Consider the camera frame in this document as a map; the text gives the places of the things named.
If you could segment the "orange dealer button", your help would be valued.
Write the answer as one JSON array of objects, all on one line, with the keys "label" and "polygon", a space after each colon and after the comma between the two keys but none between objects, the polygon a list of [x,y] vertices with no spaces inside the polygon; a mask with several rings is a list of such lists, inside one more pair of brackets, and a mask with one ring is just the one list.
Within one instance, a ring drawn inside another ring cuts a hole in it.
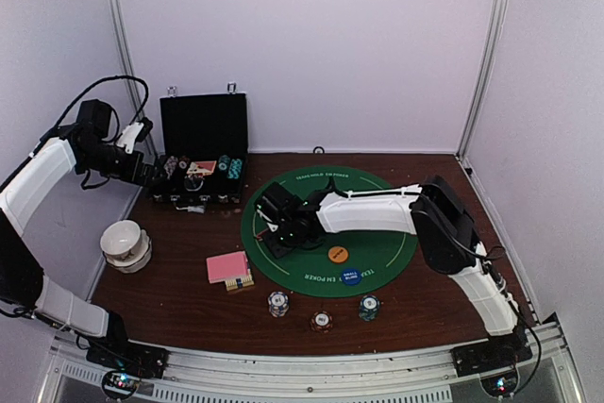
[{"label": "orange dealer button", "polygon": [[332,246],[328,252],[327,256],[331,262],[334,263],[344,263],[349,258],[349,252],[345,247],[342,246]]}]

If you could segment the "blue white 10 chip stack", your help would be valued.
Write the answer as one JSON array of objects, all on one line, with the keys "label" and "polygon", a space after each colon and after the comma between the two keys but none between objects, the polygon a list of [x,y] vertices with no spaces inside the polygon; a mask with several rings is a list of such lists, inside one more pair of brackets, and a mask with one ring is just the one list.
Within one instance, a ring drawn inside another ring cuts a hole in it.
[{"label": "blue white 10 chip stack", "polygon": [[271,292],[267,298],[269,313],[276,318],[283,317],[290,308],[289,297],[281,292]]}]

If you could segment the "red black 100 chip stack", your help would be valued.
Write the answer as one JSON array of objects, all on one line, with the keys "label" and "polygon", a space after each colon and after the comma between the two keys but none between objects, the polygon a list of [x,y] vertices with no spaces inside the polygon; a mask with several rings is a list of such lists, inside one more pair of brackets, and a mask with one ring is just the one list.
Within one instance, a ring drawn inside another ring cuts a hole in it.
[{"label": "red black 100 chip stack", "polygon": [[310,328],[315,332],[329,332],[333,328],[333,318],[326,311],[316,312],[310,319]]}]

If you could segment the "blue green 50 chip stack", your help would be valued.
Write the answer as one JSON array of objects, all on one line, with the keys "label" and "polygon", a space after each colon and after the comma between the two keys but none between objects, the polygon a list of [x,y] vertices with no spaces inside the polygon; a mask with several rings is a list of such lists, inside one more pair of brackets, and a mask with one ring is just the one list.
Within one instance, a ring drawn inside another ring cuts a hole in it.
[{"label": "blue green 50 chip stack", "polygon": [[379,310],[379,299],[373,294],[367,294],[360,301],[358,316],[363,321],[373,321],[378,317]]}]

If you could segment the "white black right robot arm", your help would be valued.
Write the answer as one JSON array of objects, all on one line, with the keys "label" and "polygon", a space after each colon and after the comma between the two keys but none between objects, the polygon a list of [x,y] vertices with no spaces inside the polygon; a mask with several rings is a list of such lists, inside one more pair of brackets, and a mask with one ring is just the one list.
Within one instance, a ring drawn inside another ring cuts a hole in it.
[{"label": "white black right robot arm", "polygon": [[441,176],[422,184],[376,191],[344,191],[331,179],[302,199],[271,183],[255,211],[268,226],[261,240],[280,258],[328,234],[394,231],[413,235],[427,266],[452,278],[468,297],[488,334],[484,359],[505,365],[528,340],[521,311],[496,270],[475,221]]}]

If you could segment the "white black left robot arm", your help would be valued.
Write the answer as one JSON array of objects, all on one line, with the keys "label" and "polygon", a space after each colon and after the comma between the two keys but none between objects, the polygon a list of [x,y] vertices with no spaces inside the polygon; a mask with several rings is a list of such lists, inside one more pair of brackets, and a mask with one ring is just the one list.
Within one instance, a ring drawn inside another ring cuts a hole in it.
[{"label": "white black left robot arm", "polygon": [[87,339],[116,369],[136,359],[123,318],[76,296],[45,274],[23,241],[25,228],[45,197],[68,174],[118,179],[152,187],[165,178],[157,161],[147,163],[136,143],[153,128],[138,109],[127,126],[109,133],[119,117],[108,103],[80,93],[70,104],[79,111],[73,123],[58,119],[27,158],[1,185],[1,300],[13,307],[7,318],[36,317],[67,327]]}]

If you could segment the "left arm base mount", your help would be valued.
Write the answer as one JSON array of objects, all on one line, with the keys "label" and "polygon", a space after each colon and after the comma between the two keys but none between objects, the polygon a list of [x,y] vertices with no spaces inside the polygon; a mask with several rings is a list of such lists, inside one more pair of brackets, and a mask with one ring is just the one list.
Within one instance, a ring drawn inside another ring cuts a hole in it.
[{"label": "left arm base mount", "polygon": [[165,348],[127,342],[118,346],[101,339],[87,339],[86,359],[136,378],[162,378],[169,359]]}]

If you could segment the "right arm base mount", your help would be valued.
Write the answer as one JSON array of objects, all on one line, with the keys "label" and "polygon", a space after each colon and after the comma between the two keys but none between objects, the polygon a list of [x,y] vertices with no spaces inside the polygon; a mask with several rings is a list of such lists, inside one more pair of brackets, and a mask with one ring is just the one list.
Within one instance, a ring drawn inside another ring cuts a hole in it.
[{"label": "right arm base mount", "polygon": [[525,330],[516,328],[512,334],[490,336],[487,340],[451,350],[458,377],[482,374],[532,358],[532,350]]}]

